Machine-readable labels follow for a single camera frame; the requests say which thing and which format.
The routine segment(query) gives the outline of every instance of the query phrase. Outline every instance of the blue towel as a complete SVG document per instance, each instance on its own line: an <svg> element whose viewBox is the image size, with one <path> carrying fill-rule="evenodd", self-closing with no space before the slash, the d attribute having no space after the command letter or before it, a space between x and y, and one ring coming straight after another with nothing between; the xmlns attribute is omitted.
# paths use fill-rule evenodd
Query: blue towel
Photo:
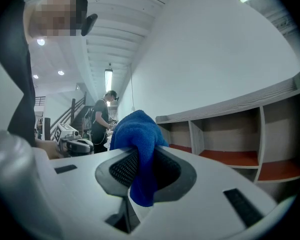
<svg viewBox="0 0 300 240"><path fill-rule="evenodd" d="M139 168L133 180L130 197L143 207L154 204L157 181L152 170L155 146L166 146L157 124L142 110L137 110L122 119L114 129L110 150L137 147Z"/></svg>

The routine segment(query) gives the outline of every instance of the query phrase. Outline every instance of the black vent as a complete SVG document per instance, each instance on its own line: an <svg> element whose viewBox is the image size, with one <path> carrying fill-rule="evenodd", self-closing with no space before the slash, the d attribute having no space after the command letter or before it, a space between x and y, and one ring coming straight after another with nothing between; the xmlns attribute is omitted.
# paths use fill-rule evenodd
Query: black vent
<svg viewBox="0 0 300 240"><path fill-rule="evenodd" d="M109 172L118 182L130 187L138 171L138 151L112 164Z"/></svg>
<svg viewBox="0 0 300 240"><path fill-rule="evenodd" d="M181 166L157 150L154 151L152 170L158 190L175 182L181 174Z"/></svg>

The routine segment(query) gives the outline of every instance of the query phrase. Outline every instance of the stair railing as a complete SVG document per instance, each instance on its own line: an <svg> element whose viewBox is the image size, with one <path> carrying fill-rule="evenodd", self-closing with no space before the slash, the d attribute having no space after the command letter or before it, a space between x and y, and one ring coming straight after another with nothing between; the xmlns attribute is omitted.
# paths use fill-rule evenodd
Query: stair railing
<svg viewBox="0 0 300 240"><path fill-rule="evenodd" d="M35 97L35 106L44 106L46 101L46 96Z"/></svg>
<svg viewBox="0 0 300 240"><path fill-rule="evenodd" d="M84 96L78 102L73 98L71 102L71 107L69 107L62 115L59 116L57 120L51 125L51 119L49 117L44 118L44 139L46 141L53 141L55 137L53 136L58 124L65 124L69 119L72 123L75 119L75 112L82 106L86 105L87 92L84 92Z"/></svg>

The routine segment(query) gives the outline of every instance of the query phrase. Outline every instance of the white ceiling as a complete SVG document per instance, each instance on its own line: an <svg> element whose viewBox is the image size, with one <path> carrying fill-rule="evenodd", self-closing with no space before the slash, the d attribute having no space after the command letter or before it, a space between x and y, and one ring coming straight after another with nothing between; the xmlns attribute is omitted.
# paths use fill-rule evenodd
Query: white ceiling
<svg viewBox="0 0 300 240"><path fill-rule="evenodd" d="M136 51L168 1L88 0L87 14L95 13L98 19L87 36L48 39L44 46L36 42L29 46L32 72L39 76L34 84L40 87L47 83L62 86L84 82L91 96L98 99L105 93L105 69L112 69L112 89L120 93ZM278 0L250 0L247 4L268 18L283 35L296 29ZM65 75L59 76L58 70Z"/></svg>

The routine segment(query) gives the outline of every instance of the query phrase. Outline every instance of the shelf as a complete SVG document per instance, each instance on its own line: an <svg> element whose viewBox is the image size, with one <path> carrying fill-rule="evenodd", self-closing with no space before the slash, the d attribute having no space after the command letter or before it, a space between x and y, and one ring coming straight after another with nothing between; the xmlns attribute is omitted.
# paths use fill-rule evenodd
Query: shelf
<svg viewBox="0 0 300 240"><path fill-rule="evenodd" d="M264 192L268 193L269 196L273 197L279 204L288 197L298 193L298 190L300 189L300 178L284 182L257 181L256 185Z"/></svg>
<svg viewBox="0 0 300 240"><path fill-rule="evenodd" d="M263 107L265 149L262 163L287 161L298 156L300 113L296 97Z"/></svg>
<svg viewBox="0 0 300 240"><path fill-rule="evenodd" d="M259 109L206 118L195 122L203 133L205 150L249 152L259 148Z"/></svg>
<svg viewBox="0 0 300 240"><path fill-rule="evenodd" d="M288 182L300 178L300 166L293 160L262 164L258 183Z"/></svg>
<svg viewBox="0 0 300 240"><path fill-rule="evenodd" d="M158 127L161 130L164 140L166 140L169 145L176 145L179 147L191 147L188 121L160 124L158 125Z"/></svg>
<svg viewBox="0 0 300 240"><path fill-rule="evenodd" d="M259 166L256 151L223 152L204 150L200 153L200 156L216 160L232 168L257 169Z"/></svg>
<svg viewBox="0 0 300 240"><path fill-rule="evenodd" d="M176 149L176 150L182 150L188 153L191 153L191 147L187 147L187 146L180 146L180 145L175 145L175 144L170 144L169 145L170 148Z"/></svg>
<svg viewBox="0 0 300 240"><path fill-rule="evenodd" d="M232 168L237 173L241 174L243 177L251 182L255 181L258 169L243 169L243 168Z"/></svg>

